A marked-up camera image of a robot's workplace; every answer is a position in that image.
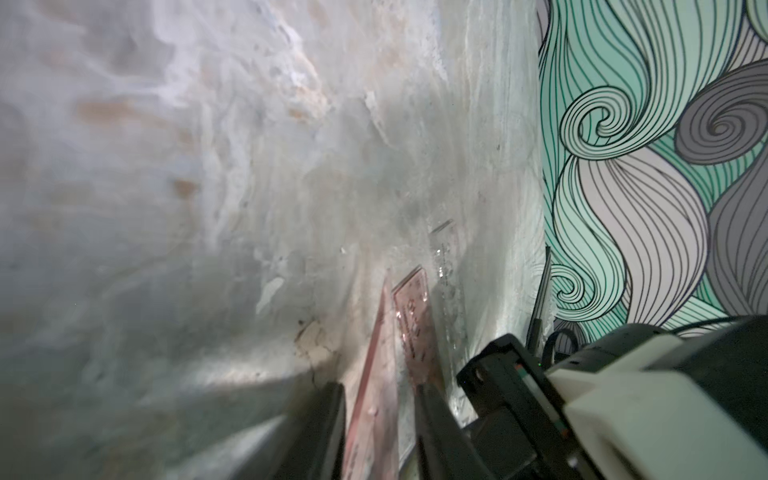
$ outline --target gray swirl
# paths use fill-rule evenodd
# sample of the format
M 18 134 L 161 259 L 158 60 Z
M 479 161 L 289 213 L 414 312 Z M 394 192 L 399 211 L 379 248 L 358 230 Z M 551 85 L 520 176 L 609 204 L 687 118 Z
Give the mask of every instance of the gray swirl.
M 676 147 L 692 164 L 716 164 L 750 151 L 768 130 L 768 60 L 745 65 L 694 98 Z M 707 275 L 730 315 L 768 312 L 768 149 L 709 214 Z
M 768 60 L 761 60 L 723 76 L 690 101 L 675 148 L 688 163 L 719 164 L 752 150 L 767 124 Z

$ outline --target swirl pattern wallpaper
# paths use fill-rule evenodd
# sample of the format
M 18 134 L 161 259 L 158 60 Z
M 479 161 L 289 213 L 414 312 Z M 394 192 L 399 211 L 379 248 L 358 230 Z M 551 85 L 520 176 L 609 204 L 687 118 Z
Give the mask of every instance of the swirl pattern wallpaper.
M 592 342 L 768 313 L 768 1 L 538 0 L 538 17 L 555 327 Z

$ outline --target pink ruler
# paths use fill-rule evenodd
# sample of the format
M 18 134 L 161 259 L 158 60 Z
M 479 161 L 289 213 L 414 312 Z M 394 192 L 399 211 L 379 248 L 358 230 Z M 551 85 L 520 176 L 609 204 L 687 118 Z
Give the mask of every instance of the pink ruler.
M 398 478 L 396 373 L 395 312 L 387 278 L 346 436 L 345 480 Z

